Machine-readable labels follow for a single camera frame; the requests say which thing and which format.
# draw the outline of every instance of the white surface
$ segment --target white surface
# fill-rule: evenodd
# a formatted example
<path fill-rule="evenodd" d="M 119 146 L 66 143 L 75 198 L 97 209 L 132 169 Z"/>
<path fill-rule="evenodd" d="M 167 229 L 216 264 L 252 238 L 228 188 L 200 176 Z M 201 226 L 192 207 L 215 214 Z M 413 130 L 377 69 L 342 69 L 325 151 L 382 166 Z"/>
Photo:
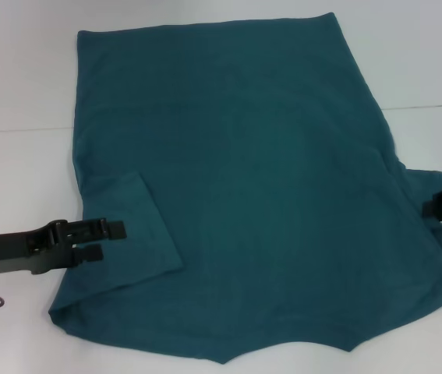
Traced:
<path fill-rule="evenodd" d="M 0 130 L 72 125 L 79 30 L 326 12 L 382 108 L 442 104 L 442 0 L 0 0 Z"/>
<path fill-rule="evenodd" d="M 305 17 L 328 11 L 337 14 L 380 105 L 442 104 L 442 0 L 0 0 L 0 233 L 80 216 L 69 128 L 77 30 Z M 408 167 L 442 170 L 442 108 L 385 114 Z M 45 130 L 7 131 L 18 129 Z M 0 275 L 0 295 L 6 298 L 0 309 L 0 372 L 442 372 L 442 309 L 366 342 L 351 354 L 291 343 L 243 355 L 223 366 L 105 347 L 65 335 L 47 314 L 61 276 L 62 271 L 36 277 L 23 272 Z"/>

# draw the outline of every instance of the white table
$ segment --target white table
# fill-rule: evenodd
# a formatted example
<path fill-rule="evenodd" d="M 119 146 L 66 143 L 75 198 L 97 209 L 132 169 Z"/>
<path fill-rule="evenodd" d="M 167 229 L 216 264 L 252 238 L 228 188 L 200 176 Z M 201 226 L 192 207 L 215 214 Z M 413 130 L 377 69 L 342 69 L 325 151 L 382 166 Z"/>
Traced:
<path fill-rule="evenodd" d="M 76 32 L 335 12 L 400 158 L 442 170 L 442 0 L 0 0 L 0 233 L 80 218 L 71 164 Z M 351 354 L 289 343 L 219 365 L 65 335 L 47 310 L 62 271 L 0 275 L 0 372 L 442 372 L 442 309 Z"/>

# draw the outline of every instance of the teal shirt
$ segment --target teal shirt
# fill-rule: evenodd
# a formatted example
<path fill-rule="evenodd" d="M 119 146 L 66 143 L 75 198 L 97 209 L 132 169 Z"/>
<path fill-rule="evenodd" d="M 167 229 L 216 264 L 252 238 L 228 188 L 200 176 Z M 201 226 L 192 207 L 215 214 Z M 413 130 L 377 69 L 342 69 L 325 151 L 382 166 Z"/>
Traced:
<path fill-rule="evenodd" d="M 442 224 L 421 216 L 442 173 L 399 162 L 333 14 L 81 31 L 77 49 L 83 216 L 128 238 L 67 270 L 67 333 L 226 362 L 350 351 L 442 306 Z"/>

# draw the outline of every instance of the folded shirt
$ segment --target folded shirt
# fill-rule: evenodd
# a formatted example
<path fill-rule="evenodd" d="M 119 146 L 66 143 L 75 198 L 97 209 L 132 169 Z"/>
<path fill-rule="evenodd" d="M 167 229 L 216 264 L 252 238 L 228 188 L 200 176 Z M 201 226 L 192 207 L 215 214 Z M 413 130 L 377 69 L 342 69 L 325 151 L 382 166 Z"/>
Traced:
<path fill-rule="evenodd" d="M 67 270 L 67 333 L 226 362 L 346 351 L 442 306 L 442 173 L 398 160 L 333 14 L 81 31 L 83 217 L 123 220 Z"/>

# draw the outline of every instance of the teal fabric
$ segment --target teal fabric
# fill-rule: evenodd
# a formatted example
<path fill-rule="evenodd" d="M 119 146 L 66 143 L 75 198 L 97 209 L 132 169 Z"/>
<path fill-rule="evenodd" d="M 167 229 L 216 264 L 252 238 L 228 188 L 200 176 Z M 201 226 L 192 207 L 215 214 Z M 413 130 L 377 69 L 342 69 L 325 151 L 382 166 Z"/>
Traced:
<path fill-rule="evenodd" d="M 84 218 L 124 220 L 68 270 L 52 321 L 216 362 L 346 351 L 442 306 L 442 173 L 399 162 L 333 14 L 81 31 Z"/>

